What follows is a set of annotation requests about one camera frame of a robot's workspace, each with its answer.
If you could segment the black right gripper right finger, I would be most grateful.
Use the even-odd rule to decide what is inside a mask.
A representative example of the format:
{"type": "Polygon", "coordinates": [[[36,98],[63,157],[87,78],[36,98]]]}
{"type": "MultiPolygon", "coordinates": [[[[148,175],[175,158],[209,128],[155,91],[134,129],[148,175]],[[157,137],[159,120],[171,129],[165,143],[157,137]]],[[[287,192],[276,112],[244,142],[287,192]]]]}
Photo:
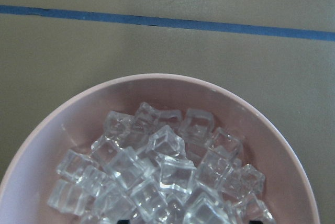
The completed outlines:
{"type": "Polygon", "coordinates": [[[249,224],[262,224],[262,221],[260,221],[260,220],[250,220],[249,224]]]}

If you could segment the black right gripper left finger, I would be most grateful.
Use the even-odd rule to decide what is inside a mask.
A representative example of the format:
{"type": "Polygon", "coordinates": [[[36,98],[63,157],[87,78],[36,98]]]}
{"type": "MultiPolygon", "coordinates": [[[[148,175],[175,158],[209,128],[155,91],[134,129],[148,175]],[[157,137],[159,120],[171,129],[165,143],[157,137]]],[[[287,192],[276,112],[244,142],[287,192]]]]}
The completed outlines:
{"type": "Polygon", "coordinates": [[[128,219],[118,220],[117,224],[129,224],[129,220],[128,219]]]}

